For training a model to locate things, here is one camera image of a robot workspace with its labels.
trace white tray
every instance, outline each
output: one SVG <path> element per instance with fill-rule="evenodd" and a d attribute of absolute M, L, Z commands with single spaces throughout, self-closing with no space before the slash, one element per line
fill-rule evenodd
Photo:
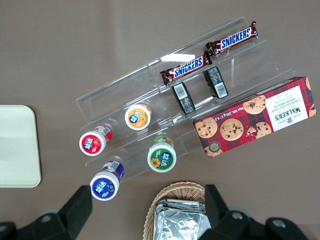
<path fill-rule="evenodd" d="M 34 188 L 40 181 L 33 110 L 24 105 L 0 105 L 0 188 Z"/>

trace table surface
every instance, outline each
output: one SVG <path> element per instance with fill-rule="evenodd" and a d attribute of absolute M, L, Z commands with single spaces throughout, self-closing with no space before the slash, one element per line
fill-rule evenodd
<path fill-rule="evenodd" d="M 320 103 L 319 14 L 318 0 L 1 1 L 0 104 L 34 110 L 42 181 L 35 188 L 0 188 L 0 222 L 23 227 L 89 184 L 88 158 L 78 146 L 86 121 L 76 98 L 241 16 L 257 21 L 279 72 L 293 68 L 308 76 Z M 184 180 L 215 184 L 228 206 L 261 223 L 279 216 L 317 226 L 319 119 L 216 158 L 198 149 L 168 173 L 149 171 L 124 182 L 113 200 L 93 201 L 78 239 L 141 239 L 156 194 Z"/>

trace cookie box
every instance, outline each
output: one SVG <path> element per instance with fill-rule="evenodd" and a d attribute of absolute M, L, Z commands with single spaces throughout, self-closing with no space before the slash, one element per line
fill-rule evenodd
<path fill-rule="evenodd" d="M 293 77 L 193 121 L 211 158 L 310 118 L 317 110 L 307 77 Z"/>

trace cookie picture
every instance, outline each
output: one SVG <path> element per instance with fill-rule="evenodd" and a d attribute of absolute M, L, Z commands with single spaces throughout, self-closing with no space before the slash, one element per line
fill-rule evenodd
<path fill-rule="evenodd" d="M 305 78 L 305 85 L 306 85 L 306 87 L 307 87 L 309 90 L 311 90 L 309 78 L 307 78 L 307 77 Z"/>
<path fill-rule="evenodd" d="M 242 136 L 244 126 L 239 120 L 230 118 L 221 124 L 220 133 L 225 140 L 234 141 Z"/>
<path fill-rule="evenodd" d="M 211 138 L 218 130 L 218 125 L 212 117 L 198 121 L 194 127 L 198 135 L 204 139 Z"/>
<path fill-rule="evenodd" d="M 242 105 L 248 114 L 259 114 L 266 108 L 266 97 L 265 95 L 256 96 Z"/>
<path fill-rule="evenodd" d="M 253 126 L 250 126 L 249 129 L 246 131 L 246 134 L 250 135 L 250 134 L 255 133 L 256 131 L 257 130 Z"/>
<path fill-rule="evenodd" d="M 264 121 L 258 122 L 256 124 L 256 129 L 257 129 L 257 133 L 255 138 L 257 139 L 271 133 L 271 127 L 269 126 L 268 123 Z"/>
<path fill-rule="evenodd" d="M 220 155 L 220 154 L 223 153 L 221 149 L 219 149 L 219 151 L 217 151 L 217 152 L 212 152 L 212 151 L 209 149 L 208 146 L 204 149 L 204 152 L 205 152 L 205 154 L 206 154 L 209 158 L 218 156 L 218 155 Z"/>
<path fill-rule="evenodd" d="M 309 109 L 309 117 L 312 117 L 312 116 L 314 116 L 316 114 L 317 114 L 316 106 L 315 106 L 315 104 L 312 104 L 310 109 Z"/>

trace snickers bar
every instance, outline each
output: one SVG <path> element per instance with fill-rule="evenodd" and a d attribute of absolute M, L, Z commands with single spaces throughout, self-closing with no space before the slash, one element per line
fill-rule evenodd
<path fill-rule="evenodd" d="M 204 55 L 201 55 L 187 63 L 179 65 L 175 68 L 169 68 L 160 72 L 164 85 L 168 86 L 171 82 L 182 78 L 200 68 L 203 68 L 206 65 L 212 64 L 210 60 L 209 53 L 205 52 Z"/>
<path fill-rule="evenodd" d="M 253 21 L 247 28 L 227 36 L 219 41 L 210 41 L 205 46 L 208 49 L 207 52 L 210 56 L 218 56 L 225 50 L 239 45 L 245 41 L 258 37 L 256 29 L 256 21 Z"/>

